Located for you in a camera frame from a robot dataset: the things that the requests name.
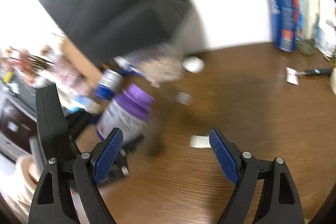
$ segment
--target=white paper scrap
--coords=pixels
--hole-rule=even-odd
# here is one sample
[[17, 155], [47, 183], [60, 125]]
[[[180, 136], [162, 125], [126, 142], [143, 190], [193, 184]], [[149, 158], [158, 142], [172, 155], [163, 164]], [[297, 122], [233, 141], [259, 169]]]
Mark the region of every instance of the white paper scrap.
[[287, 79], [286, 81], [288, 83], [294, 84], [294, 85], [298, 85], [299, 84], [299, 79], [297, 77], [297, 71], [291, 68], [286, 67], [286, 71], [287, 71]]
[[192, 135], [190, 138], [189, 146], [194, 148], [211, 148], [209, 143], [209, 135], [207, 136]]

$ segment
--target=wood grain surface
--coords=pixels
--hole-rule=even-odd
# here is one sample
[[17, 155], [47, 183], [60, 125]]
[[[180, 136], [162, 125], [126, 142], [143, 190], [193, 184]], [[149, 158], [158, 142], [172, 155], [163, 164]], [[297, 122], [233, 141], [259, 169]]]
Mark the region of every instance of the wood grain surface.
[[[132, 77], [156, 102], [145, 139], [128, 156], [130, 175], [102, 189], [118, 224], [216, 223], [234, 189], [211, 149], [189, 147], [191, 135], [218, 127], [241, 151], [256, 158], [281, 156], [297, 186], [306, 218], [311, 218], [336, 181], [336, 96], [327, 76], [286, 82], [285, 67], [298, 71], [327, 68], [321, 53], [284, 53], [271, 43], [198, 54], [201, 73], [159, 89]], [[192, 96], [176, 102], [178, 92]], [[98, 142], [93, 126], [78, 138], [82, 151]], [[262, 181], [245, 223], [253, 220]]]

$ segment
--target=white label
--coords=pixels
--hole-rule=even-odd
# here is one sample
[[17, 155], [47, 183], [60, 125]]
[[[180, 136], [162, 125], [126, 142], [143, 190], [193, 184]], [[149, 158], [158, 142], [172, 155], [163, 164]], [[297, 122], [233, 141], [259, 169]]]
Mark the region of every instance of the white label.
[[112, 99], [97, 124], [97, 130], [106, 139], [113, 128], [120, 128], [123, 131], [123, 143], [127, 143], [141, 134], [144, 125], [143, 120], [125, 111]]
[[17, 129], [19, 128], [16, 124], [14, 124], [13, 122], [8, 122], [7, 127], [13, 131], [13, 132], [17, 132]]
[[[326, 31], [330, 31], [329, 28], [332, 27], [324, 25], [324, 28], [327, 29]], [[320, 39], [318, 49], [324, 55], [328, 57], [333, 57], [333, 54], [336, 51], [336, 39], [334, 31], [325, 32], [323, 29], [320, 29]]]

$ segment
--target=can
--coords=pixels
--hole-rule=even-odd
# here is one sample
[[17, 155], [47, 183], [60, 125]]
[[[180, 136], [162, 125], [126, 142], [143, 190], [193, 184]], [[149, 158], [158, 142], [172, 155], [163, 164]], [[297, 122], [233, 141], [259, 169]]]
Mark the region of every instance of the can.
[[336, 33], [335, 28], [327, 23], [320, 23], [317, 48], [325, 56], [333, 57], [336, 51]]
[[284, 51], [295, 50], [295, 30], [298, 21], [298, 0], [268, 0], [272, 41]]
[[110, 100], [123, 80], [122, 73], [110, 69], [105, 70], [95, 89], [95, 95], [103, 100]]

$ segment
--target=blue soda can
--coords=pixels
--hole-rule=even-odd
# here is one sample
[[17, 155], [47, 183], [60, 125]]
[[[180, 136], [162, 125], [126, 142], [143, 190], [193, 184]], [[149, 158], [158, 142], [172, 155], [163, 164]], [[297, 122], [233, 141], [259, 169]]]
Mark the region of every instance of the blue soda can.
[[295, 50], [295, 30], [298, 20], [298, 0], [268, 1], [273, 43], [284, 52], [293, 52]]

